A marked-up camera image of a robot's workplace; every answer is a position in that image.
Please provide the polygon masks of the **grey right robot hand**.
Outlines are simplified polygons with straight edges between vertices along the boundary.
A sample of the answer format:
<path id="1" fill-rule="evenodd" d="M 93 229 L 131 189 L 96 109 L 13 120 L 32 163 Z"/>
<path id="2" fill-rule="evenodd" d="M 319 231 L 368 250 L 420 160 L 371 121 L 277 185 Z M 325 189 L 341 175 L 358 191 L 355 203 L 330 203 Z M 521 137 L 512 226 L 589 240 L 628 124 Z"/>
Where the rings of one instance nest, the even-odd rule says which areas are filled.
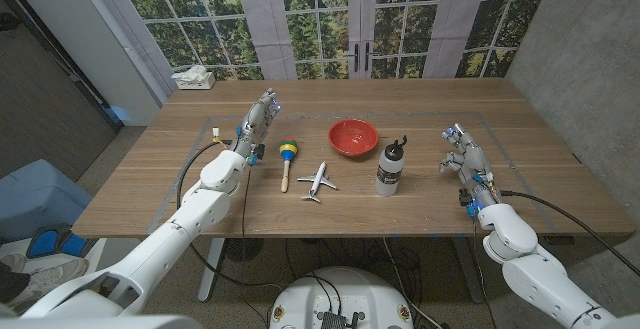
<path id="1" fill-rule="evenodd" d="M 501 196 L 494 186 L 490 161 L 470 133 L 455 123 L 442 133 L 442 137 L 452 144 L 456 151 L 449 152 L 439 163 L 440 172 L 443 173 L 447 169 L 455 171 L 463 186 L 482 207 L 500 203 Z"/>

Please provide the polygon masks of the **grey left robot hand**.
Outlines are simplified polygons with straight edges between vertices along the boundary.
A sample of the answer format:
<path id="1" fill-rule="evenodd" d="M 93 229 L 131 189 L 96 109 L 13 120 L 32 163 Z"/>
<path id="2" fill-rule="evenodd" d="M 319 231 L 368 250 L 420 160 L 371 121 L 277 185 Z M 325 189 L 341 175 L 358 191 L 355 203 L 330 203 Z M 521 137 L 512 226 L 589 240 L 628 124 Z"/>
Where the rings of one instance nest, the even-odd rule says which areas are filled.
<path id="1" fill-rule="evenodd" d="M 248 158 L 252 147 L 261 144 L 267 135 L 268 128 L 280 110 L 276 102 L 276 93 L 268 88 L 245 115 L 240 133 L 233 140 L 230 150 Z"/>

